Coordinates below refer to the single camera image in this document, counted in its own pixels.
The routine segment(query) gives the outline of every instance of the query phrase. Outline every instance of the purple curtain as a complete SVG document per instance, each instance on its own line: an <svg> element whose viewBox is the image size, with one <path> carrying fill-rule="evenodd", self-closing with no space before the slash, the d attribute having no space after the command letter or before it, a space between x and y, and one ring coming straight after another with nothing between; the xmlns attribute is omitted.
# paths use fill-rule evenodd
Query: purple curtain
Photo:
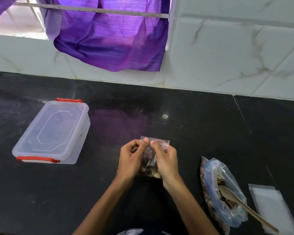
<svg viewBox="0 0 294 235"><path fill-rule="evenodd" d="M0 0L0 14L15 0ZM169 13L170 0L37 0L45 4L123 11ZM168 19L83 11L42 9L55 47L109 71L159 71L165 53Z"/></svg>

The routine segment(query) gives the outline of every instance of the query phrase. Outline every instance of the person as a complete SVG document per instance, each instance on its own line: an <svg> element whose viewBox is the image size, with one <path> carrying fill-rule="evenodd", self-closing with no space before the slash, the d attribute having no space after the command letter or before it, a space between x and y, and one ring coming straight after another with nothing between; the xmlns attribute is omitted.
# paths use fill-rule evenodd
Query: person
<svg viewBox="0 0 294 235"><path fill-rule="evenodd" d="M176 149L169 146L164 152L158 142L149 142L148 138L135 139L121 147L115 179L72 235L102 235L110 213L138 173L141 157L149 143L157 154L163 186L172 196L189 235L219 235L180 177ZM126 234L137 235L141 232L142 229L134 229Z"/></svg>

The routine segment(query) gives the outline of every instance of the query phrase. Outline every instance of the hand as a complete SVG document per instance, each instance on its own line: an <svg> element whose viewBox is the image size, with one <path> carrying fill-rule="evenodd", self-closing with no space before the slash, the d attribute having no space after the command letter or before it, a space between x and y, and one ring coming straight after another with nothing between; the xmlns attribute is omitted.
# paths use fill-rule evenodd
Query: hand
<svg viewBox="0 0 294 235"><path fill-rule="evenodd" d="M151 147L156 151L157 166L163 178L163 186L169 190L170 184L182 181L177 166L177 152L172 146L168 146L164 152L160 144L154 140L150 142Z"/></svg>
<svg viewBox="0 0 294 235"><path fill-rule="evenodd" d="M134 139L121 147L119 167L116 176L117 181L125 183L126 186L132 184L134 177L140 168L141 157L147 148L148 143L148 138L144 138L143 140ZM138 147L138 149L136 152L132 153L134 147Z"/></svg>

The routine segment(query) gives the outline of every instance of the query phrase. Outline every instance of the clear plastic container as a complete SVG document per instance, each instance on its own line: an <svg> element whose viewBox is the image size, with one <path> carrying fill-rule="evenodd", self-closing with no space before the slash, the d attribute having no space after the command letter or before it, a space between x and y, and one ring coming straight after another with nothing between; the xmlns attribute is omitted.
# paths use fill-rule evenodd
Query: clear plastic container
<svg viewBox="0 0 294 235"><path fill-rule="evenodd" d="M47 102L12 150L24 162L74 164L90 126L89 107L77 102Z"/></svg>

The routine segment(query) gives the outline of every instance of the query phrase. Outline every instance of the red handle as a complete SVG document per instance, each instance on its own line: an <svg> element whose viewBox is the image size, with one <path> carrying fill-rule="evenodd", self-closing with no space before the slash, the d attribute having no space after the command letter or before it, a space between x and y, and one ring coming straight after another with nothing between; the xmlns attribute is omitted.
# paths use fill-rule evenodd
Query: red handle
<svg viewBox="0 0 294 235"><path fill-rule="evenodd" d="M81 99L73 100L73 99L62 99L62 98L57 98L55 99L57 102L78 102L78 103L83 103Z"/></svg>
<svg viewBox="0 0 294 235"><path fill-rule="evenodd" d="M35 157L35 156L18 156L16 157L17 160L39 160L39 161L48 161L53 163L58 163L60 160L55 160L53 158L44 158L44 157Z"/></svg>

